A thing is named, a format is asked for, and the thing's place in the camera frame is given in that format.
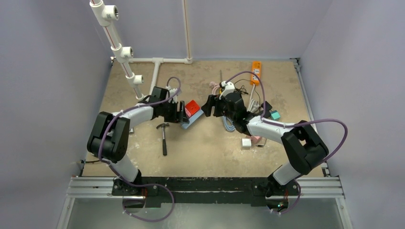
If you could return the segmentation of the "light blue power strip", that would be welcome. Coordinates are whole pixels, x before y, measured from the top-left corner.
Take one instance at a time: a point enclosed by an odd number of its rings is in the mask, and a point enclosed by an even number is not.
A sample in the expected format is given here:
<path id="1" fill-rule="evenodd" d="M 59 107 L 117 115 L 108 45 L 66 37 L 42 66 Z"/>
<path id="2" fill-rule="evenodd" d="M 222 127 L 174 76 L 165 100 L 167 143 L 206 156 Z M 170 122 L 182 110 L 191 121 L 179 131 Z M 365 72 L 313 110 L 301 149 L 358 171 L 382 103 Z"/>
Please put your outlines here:
<path id="1" fill-rule="evenodd" d="M 199 117 L 201 117 L 203 115 L 203 110 L 198 110 L 195 114 L 193 114 L 190 118 L 189 118 L 189 123 L 183 123 L 181 124 L 181 128 L 182 129 L 187 129 L 189 128 Z"/>

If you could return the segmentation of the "red cube socket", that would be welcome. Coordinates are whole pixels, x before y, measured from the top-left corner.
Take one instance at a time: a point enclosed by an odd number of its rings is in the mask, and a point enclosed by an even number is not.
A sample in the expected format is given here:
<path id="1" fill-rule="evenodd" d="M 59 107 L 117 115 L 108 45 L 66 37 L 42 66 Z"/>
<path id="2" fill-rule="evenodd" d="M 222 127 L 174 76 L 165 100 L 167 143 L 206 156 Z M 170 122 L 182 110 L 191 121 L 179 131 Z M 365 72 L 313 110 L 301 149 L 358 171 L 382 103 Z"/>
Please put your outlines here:
<path id="1" fill-rule="evenodd" d="M 185 111 L 186 111 L 186 115 L 188 118 L 195 115 L 200 109 L 201 109 L 200 106 L 197 104 L 197 102 L 195 100 L 190 100 L 185 105 Z"/>

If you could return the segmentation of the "white plug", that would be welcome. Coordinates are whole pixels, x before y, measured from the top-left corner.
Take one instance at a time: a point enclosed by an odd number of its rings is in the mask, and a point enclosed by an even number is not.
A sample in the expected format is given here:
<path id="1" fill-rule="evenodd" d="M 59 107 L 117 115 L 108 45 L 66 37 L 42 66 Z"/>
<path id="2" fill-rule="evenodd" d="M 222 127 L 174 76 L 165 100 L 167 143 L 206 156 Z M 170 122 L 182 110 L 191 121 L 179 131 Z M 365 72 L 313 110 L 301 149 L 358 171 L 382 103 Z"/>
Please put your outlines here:
<path id="1" fill-rule="evenodd" d="M 250 149 L 252 147 L 252 141 L 250 138 L 242 138 L 242 149 Z"/>

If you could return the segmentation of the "pink cube power socket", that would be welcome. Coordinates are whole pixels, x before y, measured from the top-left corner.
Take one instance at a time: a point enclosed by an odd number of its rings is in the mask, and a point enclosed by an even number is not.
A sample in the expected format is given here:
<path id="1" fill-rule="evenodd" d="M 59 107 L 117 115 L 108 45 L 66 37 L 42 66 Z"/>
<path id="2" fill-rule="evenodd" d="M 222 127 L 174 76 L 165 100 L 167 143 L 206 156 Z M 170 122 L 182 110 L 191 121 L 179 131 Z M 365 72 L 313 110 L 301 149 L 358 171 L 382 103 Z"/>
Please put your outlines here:
<path id="1" fill-rule="evenodd" d="M 251 139 L 252 144 L 256 145 L 261 141 L 262 137 L 252 135 L 252 136 L 250 136 L 250 139 Z"/>

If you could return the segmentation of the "teal USB charger plug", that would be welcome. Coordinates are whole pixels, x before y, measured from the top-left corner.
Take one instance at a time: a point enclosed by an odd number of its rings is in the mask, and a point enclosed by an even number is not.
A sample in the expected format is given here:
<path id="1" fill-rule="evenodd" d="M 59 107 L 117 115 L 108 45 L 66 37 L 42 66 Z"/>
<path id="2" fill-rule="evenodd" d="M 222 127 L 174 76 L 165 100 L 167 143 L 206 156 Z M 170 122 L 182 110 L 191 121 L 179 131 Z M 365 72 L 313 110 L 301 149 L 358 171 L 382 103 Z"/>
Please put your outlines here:
<path id="1" fill-rule="evenodd" d="M 279 112 L 277 110 L 274 110 L 274 111 L 270 112 L 270 118 L 274 121 L 277 121 L 281 118 L 281 115 L 279 114 Z"/>

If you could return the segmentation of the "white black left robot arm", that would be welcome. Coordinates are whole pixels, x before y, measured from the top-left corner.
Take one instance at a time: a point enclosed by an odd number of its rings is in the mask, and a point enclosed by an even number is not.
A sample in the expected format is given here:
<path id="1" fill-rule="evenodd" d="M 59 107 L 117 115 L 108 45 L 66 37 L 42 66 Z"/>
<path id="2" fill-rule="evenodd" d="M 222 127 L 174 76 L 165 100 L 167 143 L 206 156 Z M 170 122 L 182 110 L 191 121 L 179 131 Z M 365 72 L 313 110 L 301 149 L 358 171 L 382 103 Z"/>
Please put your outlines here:
<path id="1" fill-rule="evenodd" d="M 157 117 L 163 117 L 167 123 L 188 123 L 185 102 L 177 101 L 179 93 L 180 88 L 155 86 L 151 95 L 133 107 L 116 113 L 100 112 L 96 117 L 86 148 L 124 181 L 124 189 L 130 195 L 142 190 L 141 172 L 126 154 L 130 130 Z"/>

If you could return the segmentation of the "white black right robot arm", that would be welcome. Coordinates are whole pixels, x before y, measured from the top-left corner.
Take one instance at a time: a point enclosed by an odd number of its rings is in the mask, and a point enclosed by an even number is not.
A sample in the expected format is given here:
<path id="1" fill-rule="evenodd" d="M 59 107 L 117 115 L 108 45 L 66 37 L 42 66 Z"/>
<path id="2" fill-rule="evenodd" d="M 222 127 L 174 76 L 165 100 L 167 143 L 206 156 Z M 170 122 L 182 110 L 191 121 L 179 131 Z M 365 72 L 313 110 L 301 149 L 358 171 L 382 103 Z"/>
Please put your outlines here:
<path id="1" fill-rule="evenodd" d="M 269 176 L 268 188 L 274 194 L 284 191 L 291 180 L 307 175 L 329 154 L 326 144 L 306 121 L 302 120 L 296 125 L 266 122 L 259 114 L 247 110 L 239 93 L 209 95 L 202 110 L 206 117 L 229 118 L 242 134 L 260 136 L 284 147 L 288 162 Z"/>

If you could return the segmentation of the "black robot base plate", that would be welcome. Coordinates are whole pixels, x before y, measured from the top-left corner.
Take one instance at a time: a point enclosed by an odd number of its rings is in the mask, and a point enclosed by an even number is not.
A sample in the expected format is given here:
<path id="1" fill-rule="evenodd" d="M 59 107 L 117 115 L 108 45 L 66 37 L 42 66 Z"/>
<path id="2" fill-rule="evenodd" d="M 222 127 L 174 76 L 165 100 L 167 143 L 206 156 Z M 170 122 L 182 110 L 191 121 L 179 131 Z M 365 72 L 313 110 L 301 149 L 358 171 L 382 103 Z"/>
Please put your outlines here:
<path id="1" fill-rule="evenodd" d="M 148 208 L 163 203 L 248 204 L 287 208 L 288 198 L 299 194 L 294 181 L 284 186 L 268 177 L 143 177 L 142 187 L 115 178 L 112 195 L 140 198 Z"/>

